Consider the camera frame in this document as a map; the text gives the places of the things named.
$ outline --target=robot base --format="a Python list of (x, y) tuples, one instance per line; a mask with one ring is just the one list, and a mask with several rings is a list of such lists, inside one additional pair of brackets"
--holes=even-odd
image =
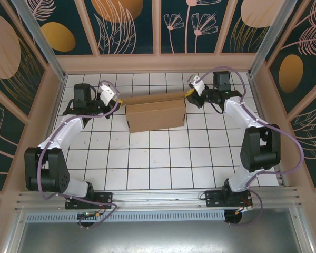
[(250, 191), (232, 192), (226, 179), (221, 190), (213, 190), (205, 192), (205, 201), (207, 207), (241, 207), (245, 206), (245, 202), (253, 205)]
[[(85, 200), (100, 203), (112, 203), (112, 192), (94, 192), (91, 183), (88, 183), (88, 193)], [(104, 206), (105, 209), (111, 209), (111, 206)], [(66, 198), (65, 209), (66, 210), (82, 210), (82, 209), (97, 209), (101, 207), (99, 205), (89, 204), (76, 199)]]

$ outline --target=dark teal wallpaper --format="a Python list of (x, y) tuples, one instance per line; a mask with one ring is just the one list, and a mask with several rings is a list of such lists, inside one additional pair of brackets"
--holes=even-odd
[(293, 9), (293, 11), (291, 12), (290, 16), (288, 17), (283, 29), (281, 30), (279, 36), (277, 37), (276, 41), (274, 42), (273, 46), (270, 48), (267, 56), (265, 57), (265, 60), (268, 61), (269, 57), (272, 55), (272, 53), (274, 52), (276, 46), (278, 45), (278, 42), (280, 40), (280, 38), (283, 36), (285, 30), (287, 29), (288, 25), (290, 24), (291, 20), (293, 19), (294, 15), (296, 14), (297, 9), (300, 7), (301, 3), (303, 0), (297, 0), (295, 7)]
[(24, 123), (0, 104), (0, 191), (4, 186), (24, 126)]
[(151, 0), (84, 0), (100, 54), (152, 54)]
[(44, 69), (0, 4), (0, 91), (29, 115)]
[(316, 85), (316, 0), (309, 3), (270, 66), (289, 113)]
[(74, 0), (27, 0), (56, 55), (92, 54)]
[(227, 1), (162, 0), (162, 53), (214, 53)]
[(238, 0), (222, 53), (256, 53), (282, 4)]
[(316, 98), (291, 121), (291, 125), (304, 149), (304, 160), (316, 187)]

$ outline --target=yellow tape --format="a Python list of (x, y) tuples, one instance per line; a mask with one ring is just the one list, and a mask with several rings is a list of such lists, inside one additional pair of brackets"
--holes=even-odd
[(185, 97), (191, 95), (191, 94), (193, 93), (193, 91), (194, 91), (194, 88), (189, 89), (189, 90), (186, 92)]

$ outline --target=orange circle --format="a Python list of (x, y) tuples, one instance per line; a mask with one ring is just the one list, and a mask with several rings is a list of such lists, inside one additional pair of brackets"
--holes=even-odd
[(137, 18), (143, 9), (143, 0), (92, 0), (95, 10), (102, 18), (112, 23), (124, 23), (127, 21), (126, 17), (122, 18), (124, 14), (121, 12), (121, 6), (131, 13), (132, 19)]
[(297, 55), (290, 54), (281, 63), (279, 83), (285, 93), (293, 92), (303, 76), (303, 62)]
[(282, 6), (283, 0), (244, 0), (241, 5), (242, 21), (250, 27), (270, 26)]

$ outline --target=white tile floor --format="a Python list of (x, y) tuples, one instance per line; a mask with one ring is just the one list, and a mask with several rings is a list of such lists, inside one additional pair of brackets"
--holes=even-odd
[[(101, 80), (115, 83), (121, 97), (186, 91), (192, 74), (143, 73), (69, 75), (55, 126), (73, 86)], [(245, 73), (244, 82), (248, 83)], [(206, 84), (213, 84), (211, 75)], [(242, 92), (240, 79), (233, 74), (233, 88)], [(247, 105), (257, 112), (247, 84)], [(208, 104), (198, 109), (186, 102), (185, 126), (141, 133), (128, 132), (125, 111), (110, 119), (90, 120), (65, 152), (71, 177), (89, 181), (95, 190), (188, 189), (221, 187), (240, 165), (243, 132), (227, 114), (218, 114)], [(278, 186), (274, 175), (261, 175), (252, 186)]]

